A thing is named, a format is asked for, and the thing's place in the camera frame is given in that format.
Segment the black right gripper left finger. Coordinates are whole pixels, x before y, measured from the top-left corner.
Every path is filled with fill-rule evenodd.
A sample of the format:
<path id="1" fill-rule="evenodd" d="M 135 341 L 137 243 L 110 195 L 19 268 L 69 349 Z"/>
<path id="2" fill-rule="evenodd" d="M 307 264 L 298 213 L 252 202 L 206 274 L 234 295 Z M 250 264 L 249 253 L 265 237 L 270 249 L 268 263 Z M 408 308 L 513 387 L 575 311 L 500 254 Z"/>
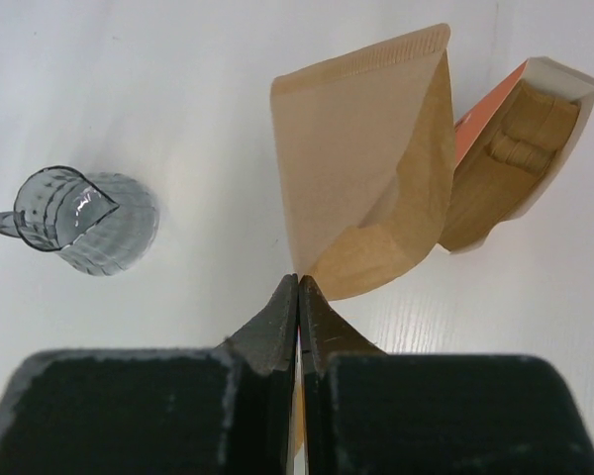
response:
<path id="1" fill-rule="evenodd" d="M 265 307 L 221 344 L 237 374 L 228 474 L 292 471 L 297 331 L 298 278 L 287 274 Z"/>

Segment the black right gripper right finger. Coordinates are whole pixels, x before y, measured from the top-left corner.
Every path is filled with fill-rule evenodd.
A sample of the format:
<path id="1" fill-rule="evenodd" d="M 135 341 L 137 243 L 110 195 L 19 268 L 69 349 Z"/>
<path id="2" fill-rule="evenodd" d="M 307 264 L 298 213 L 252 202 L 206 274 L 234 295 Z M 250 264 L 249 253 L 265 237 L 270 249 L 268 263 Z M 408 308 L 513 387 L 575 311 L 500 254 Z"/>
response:
<path id="1" fill-rule="evenodd" d="M 338 353 L 382 355 L 384 351 L 330 306 L 311 276 L 302 277 L 299 283 L 299 331 L 305 404 L 306 472 L 333 474 L 333 407 L 327 376 L 330 359 Z"/>

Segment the brown paper coffee filter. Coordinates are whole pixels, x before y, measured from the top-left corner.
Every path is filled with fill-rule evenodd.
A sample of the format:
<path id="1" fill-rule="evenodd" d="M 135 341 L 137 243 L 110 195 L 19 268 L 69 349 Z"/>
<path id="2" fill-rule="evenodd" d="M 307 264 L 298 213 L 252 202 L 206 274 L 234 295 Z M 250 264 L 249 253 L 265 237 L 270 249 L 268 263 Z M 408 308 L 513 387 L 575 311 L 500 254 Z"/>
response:
<path id="1" fill-rule="evenodd" d="M 449 38 L 436 24 L 271 84 L 293 268 L 331 301 L 400 277 L 441 236 L 455 167 Z"/>

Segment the grey glass carafe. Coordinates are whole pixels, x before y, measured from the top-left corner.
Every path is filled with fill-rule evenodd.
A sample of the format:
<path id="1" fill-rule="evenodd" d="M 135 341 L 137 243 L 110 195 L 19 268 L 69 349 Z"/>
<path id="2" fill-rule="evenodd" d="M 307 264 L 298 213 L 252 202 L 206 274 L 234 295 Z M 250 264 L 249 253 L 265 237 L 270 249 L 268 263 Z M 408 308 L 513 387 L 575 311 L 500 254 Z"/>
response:
<path id="1" fill-rule="evenodd" d="M 0 213 L 0 235 L 55 254 L 81 273 L 105 277 L 136 264 L 158 224 L 157 200 L 140 181 L 64 165 L 32 174 L 12 209 Z"/>

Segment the orange coffee filter box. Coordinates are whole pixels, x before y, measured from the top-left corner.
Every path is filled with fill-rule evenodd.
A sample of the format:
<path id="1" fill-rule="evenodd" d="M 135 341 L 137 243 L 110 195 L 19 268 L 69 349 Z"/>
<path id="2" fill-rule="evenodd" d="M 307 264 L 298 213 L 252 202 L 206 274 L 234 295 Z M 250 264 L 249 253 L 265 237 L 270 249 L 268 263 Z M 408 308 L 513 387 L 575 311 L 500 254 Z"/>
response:
<path id="1" fill-rule="evenodd" d="M 525 60 L 455 124 L 456 168 L 439 244 L 481 246 L 532 208 L 569 159 L 594 106 L 594 77 Z"/>

